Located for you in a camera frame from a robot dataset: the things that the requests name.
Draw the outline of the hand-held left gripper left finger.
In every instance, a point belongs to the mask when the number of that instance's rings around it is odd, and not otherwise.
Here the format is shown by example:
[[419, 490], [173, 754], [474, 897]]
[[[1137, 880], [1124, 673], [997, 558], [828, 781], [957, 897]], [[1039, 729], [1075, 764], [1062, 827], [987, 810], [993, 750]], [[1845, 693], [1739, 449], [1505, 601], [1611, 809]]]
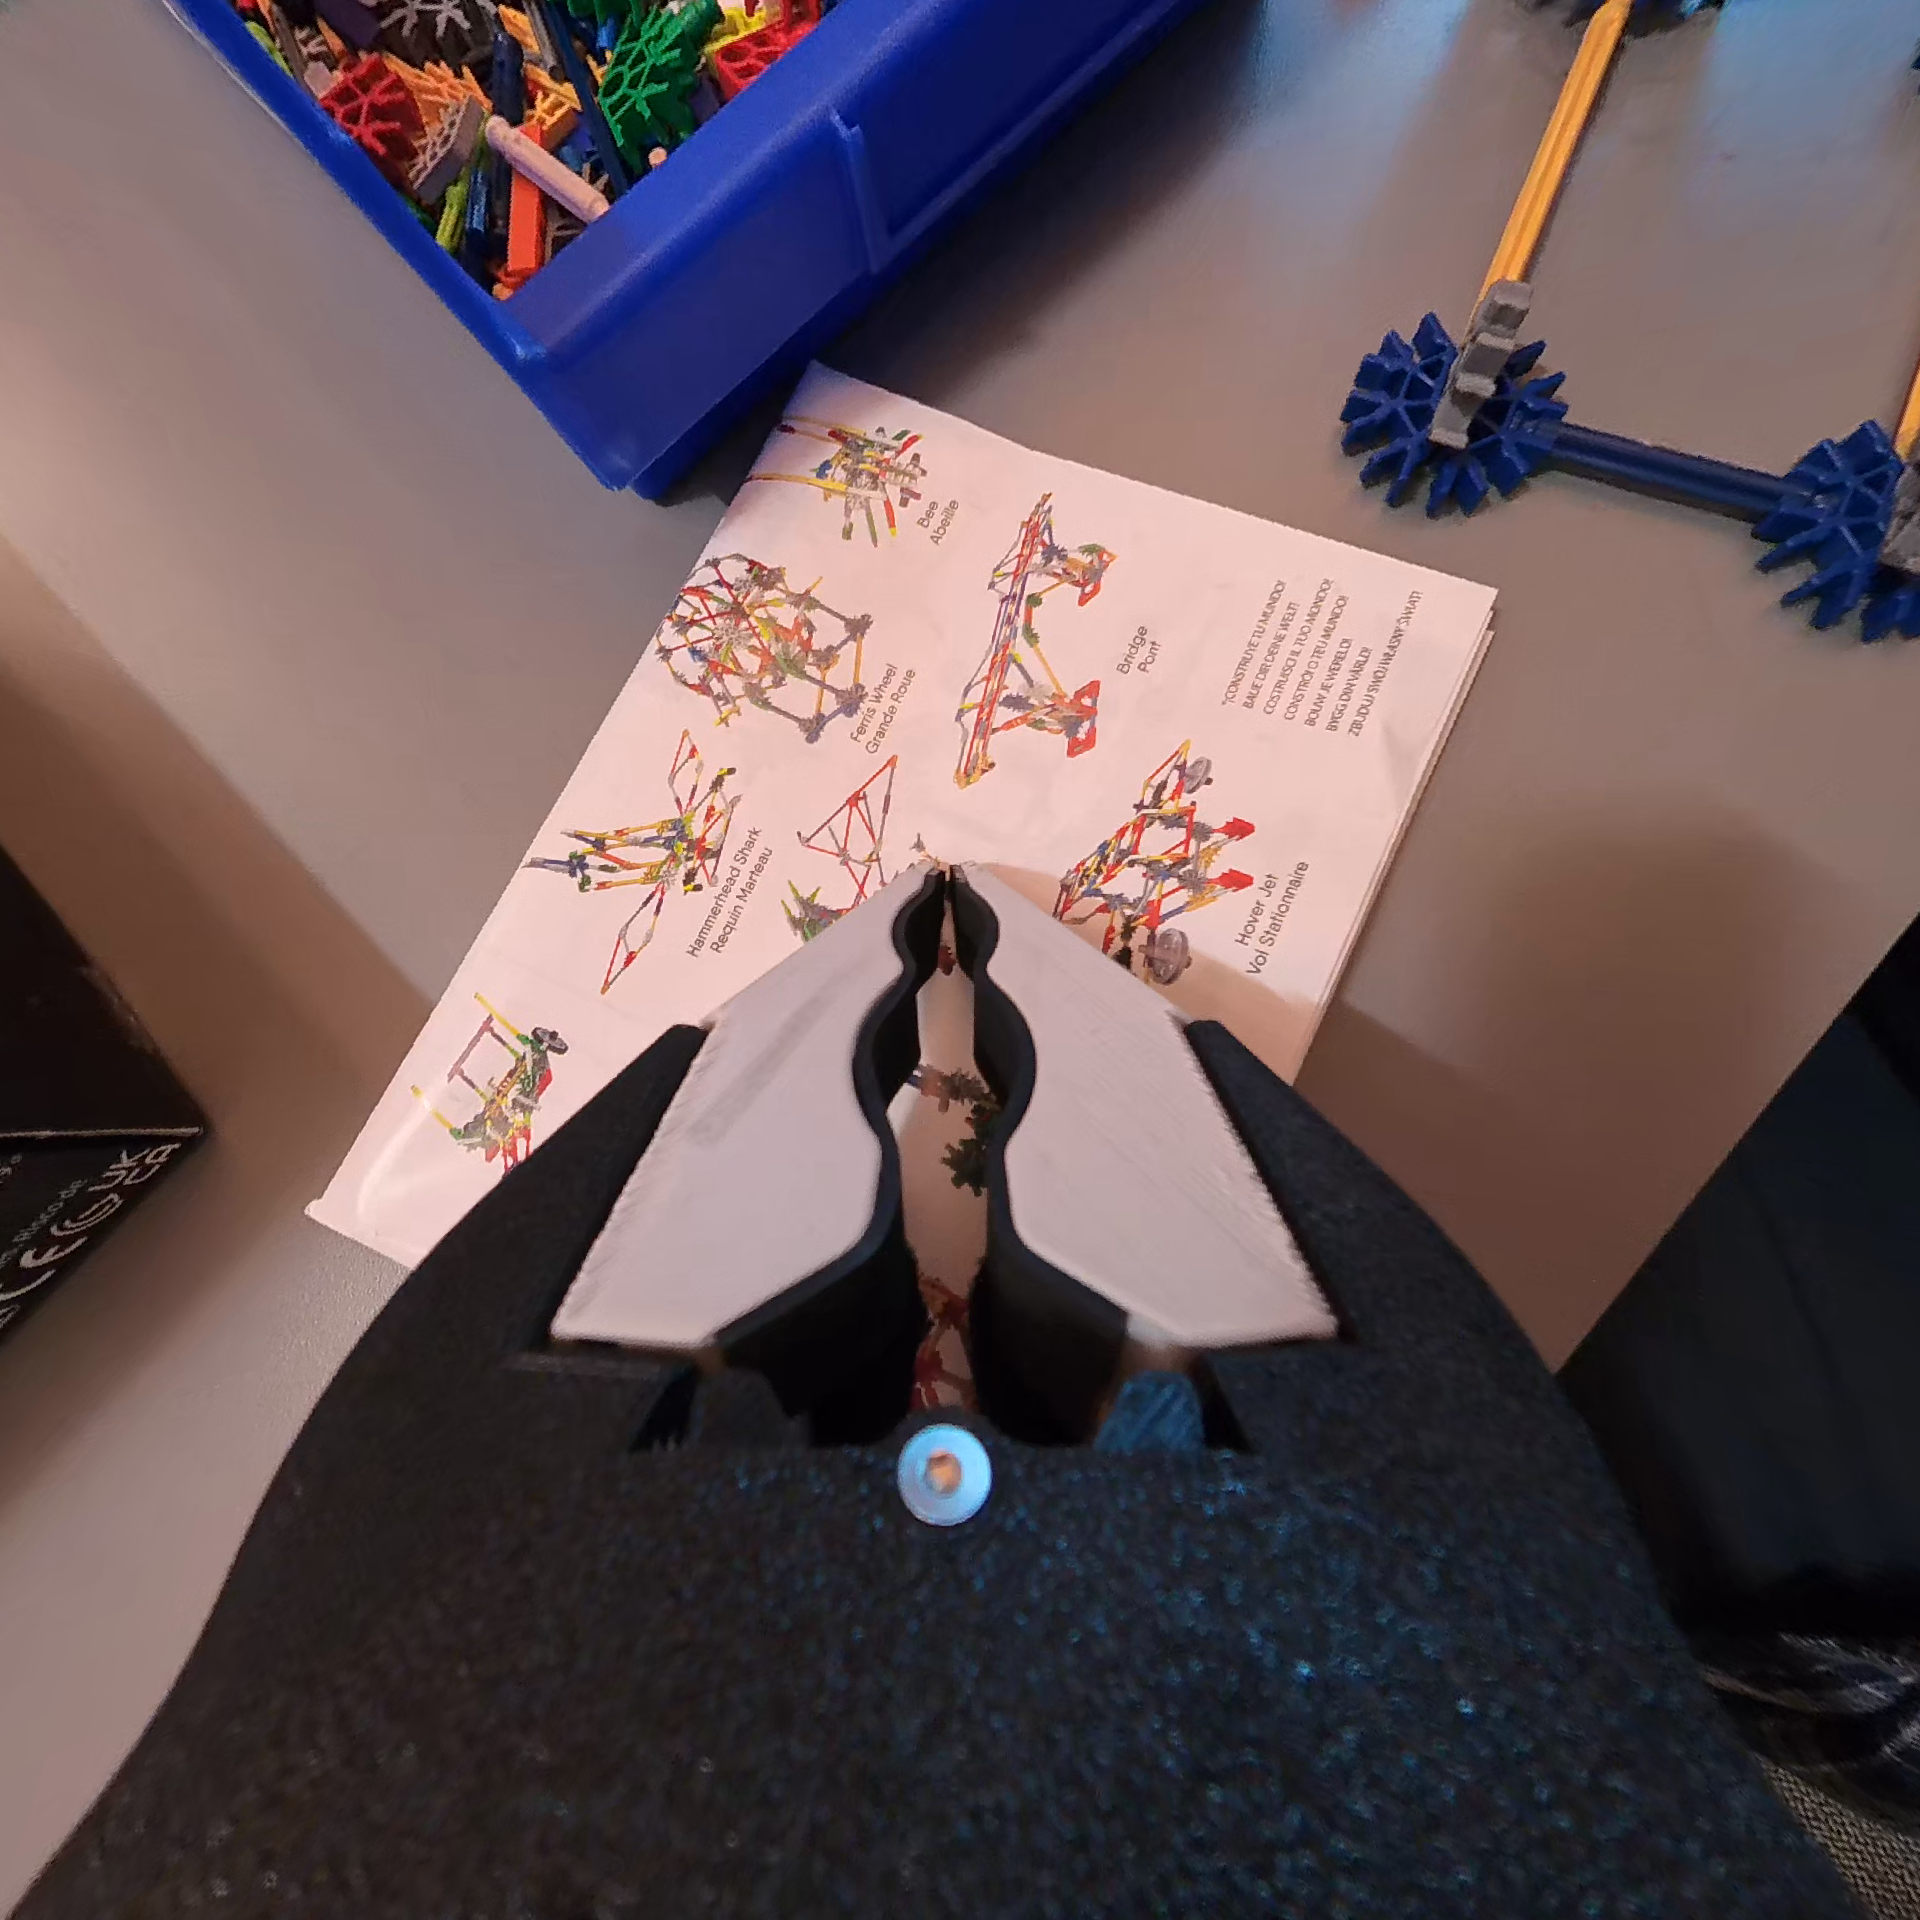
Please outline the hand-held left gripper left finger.
[[910, 867], [728, 997], [568, 1287], [555, 1341], [720, 1346], [898, 1216], [888, 1103], [920, 1057], [941, 867]]

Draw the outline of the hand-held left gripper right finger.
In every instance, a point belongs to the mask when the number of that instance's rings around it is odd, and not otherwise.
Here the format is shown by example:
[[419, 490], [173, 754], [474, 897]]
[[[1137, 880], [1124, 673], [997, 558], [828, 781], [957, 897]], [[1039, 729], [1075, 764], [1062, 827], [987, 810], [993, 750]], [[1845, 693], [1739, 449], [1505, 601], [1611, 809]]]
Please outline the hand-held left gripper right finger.
[[1102, 1346], [1328, 1341], [1332, 1307], [1182, 1016], [984, 866], [950, 870], [987, 1148], [984, 1279]]

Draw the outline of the blue grey connector hub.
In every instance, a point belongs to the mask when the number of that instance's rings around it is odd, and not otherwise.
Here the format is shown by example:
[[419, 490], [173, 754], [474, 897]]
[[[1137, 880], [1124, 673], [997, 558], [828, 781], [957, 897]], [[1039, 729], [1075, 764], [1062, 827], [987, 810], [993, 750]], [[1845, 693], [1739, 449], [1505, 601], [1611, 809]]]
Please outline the blue grey connector hub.
[[1861, 640], [1917, 636], [1915, 570], [1889, 563], [1883, 542], [1910, 468], [1879, 421], [1813, 445], [1784, 475], [1778, 506], [1753, 525], [1767, 545], [1758, 570], [1808, 563], [1783, 609], [1808, 605], [1813, 628], [1852, 614]]
[[1367, 451], [1361, 484], [1385, 484], [1389, 506], [1428, 481], [1427, 514], [1471, 514], [1513, 494], [1553, 449], [1567, 406], [1561, 373], [1535, 377], [1543, 342], [1519, 342], [1528, 281], [1493, 281], [1456, 342], [1437, 314], [1410, 338], [1388, 332], [1343, 406], [1343, 449]]

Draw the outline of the blue plastic rod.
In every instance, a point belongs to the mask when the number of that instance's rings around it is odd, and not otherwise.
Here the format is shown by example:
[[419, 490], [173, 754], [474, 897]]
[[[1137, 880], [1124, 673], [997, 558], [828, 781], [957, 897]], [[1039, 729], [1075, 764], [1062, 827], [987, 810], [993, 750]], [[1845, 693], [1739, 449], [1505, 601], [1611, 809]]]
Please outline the blue plastic rod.
[[1787, 502], [1808, 498], [1805, 489], [1779, 473], [1741, 468], [1573, 421], [1560, 423], [1545, 468], [1699, 512], [1739, 516], [1749, 525], [1761, 521]]

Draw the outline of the blue plastic bin with pieces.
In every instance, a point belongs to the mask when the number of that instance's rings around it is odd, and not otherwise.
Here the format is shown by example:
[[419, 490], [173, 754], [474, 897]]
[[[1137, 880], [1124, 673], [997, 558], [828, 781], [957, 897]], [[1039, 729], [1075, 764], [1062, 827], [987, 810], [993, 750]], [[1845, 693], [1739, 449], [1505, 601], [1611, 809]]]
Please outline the blue plastic bin with pieces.
[[225, 6], [179, 23], [609, 485], [661, 495], [1188, 2], [846, 2], [507, 302]]

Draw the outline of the white instruction booklet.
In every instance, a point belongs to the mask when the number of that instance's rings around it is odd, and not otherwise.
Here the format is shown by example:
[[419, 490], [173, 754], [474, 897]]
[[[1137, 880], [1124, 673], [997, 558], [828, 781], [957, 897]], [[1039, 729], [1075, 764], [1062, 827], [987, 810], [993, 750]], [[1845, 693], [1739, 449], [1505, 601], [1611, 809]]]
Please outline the white instruction booklet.
[[[671, 1027], [984, 866], [1291, 1075], [1493, 589], [809, 372], [312, 1216], [419, 1265]], [[945, 997], [894, 1109], [987, 1098]]]

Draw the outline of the person's dark printed t-shirt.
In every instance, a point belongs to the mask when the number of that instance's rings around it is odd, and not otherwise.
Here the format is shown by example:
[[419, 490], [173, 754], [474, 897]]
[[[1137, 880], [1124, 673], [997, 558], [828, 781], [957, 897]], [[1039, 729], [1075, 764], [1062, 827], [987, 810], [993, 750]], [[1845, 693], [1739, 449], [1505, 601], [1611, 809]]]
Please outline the person's dark printed t-shirt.
[[1560, 1379], [1684, 1623], [1915, 1636], [1917, 927]]

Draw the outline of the black printed cardboard box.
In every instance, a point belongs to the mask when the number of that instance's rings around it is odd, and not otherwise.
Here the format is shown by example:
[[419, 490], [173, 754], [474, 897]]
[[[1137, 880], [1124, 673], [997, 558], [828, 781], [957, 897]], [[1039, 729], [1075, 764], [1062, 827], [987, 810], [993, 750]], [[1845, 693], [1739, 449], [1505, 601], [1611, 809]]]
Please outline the black printed cardboard box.
[[108, 976], [3, 861], [3, 1326], [209, 1133]]

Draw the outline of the person's plaid overshirt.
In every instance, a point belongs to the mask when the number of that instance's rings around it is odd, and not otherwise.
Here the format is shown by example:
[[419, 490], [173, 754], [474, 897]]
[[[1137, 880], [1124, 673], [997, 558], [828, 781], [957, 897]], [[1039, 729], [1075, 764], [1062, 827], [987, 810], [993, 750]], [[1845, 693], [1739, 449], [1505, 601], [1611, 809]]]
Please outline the person's plaid overshirt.
[[1787, 1811], [1871, 1915], [1917, 1915], [1915, 1636], [1693, 1635]]

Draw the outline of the pile of colourful construction pieces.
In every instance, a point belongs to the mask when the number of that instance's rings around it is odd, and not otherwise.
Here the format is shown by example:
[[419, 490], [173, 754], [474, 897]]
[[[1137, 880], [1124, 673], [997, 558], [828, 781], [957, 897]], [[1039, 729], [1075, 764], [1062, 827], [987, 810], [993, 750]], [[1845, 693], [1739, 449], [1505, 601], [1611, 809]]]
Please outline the pile of colourful construction pieces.
[[827, 2], [233, 2], [493, 299], [772, 71]]

